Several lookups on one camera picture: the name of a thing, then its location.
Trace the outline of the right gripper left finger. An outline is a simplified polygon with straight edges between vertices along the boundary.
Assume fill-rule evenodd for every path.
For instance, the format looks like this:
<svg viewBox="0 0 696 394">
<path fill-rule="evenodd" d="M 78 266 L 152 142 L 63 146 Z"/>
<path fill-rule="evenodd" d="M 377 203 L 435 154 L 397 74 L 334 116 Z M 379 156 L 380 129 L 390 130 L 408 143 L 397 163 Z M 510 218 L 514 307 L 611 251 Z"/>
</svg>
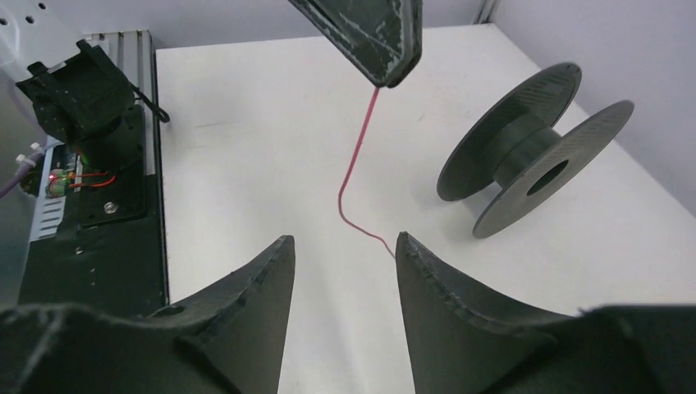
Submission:
<svg viewBox="0 0 696 394">
<path fill-rule="evenodd" d="M 274 393 L 295 279 L 276 239 L 201 291 L 145 318 L 83 304 L 1 312 L 4 393 Z"/>
</svg>

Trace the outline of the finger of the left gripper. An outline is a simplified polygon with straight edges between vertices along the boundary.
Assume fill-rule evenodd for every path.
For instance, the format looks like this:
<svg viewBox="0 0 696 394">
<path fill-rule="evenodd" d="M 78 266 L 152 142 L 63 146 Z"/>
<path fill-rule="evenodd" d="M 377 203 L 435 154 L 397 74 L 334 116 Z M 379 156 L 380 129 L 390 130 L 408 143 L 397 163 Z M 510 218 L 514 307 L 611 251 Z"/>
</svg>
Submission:
<svg viewBox="0 0 696 394">
<path fill-rule="evenodd" d="M 377 88 L 398 86 L 422 56 L 421 0 L 291 0 Z"/>
</svg>

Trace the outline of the black cable spool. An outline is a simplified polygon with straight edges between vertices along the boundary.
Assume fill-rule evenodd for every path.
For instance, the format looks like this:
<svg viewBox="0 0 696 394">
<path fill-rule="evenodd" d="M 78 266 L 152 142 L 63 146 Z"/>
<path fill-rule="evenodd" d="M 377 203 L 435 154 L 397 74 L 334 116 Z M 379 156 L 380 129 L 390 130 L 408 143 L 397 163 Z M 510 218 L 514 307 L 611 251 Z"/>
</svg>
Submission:
<svg viewBox="0 0 696 394">
<path fill-rule="evenodd" d="M 474 224 L 475 238 L 493 236 L 531 213 L 625 127 L 635 108 L 628 99 L 564 135 L 555 131 L 581 79 L 581 68 L 573 62 L 537 72 L 495 103 L 454 148 L 437 180 L 442 200 L 467 199 L 492 183 L 501 188 Z"/>
</svg>

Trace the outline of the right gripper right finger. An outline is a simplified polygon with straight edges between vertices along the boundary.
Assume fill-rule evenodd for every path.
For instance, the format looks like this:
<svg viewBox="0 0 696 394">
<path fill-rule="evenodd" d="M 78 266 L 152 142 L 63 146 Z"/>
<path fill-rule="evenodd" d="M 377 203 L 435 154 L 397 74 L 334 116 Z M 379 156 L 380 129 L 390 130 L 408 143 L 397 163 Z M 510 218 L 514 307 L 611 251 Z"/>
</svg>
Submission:
<svg viewBox="0 0 696 394">
<path fill-rule="evenodd" d="M 396 274 L 418 393 L 695 390 L 693 305 L 553 313 L 464 274 L 407 232 Z"/>
</svg>

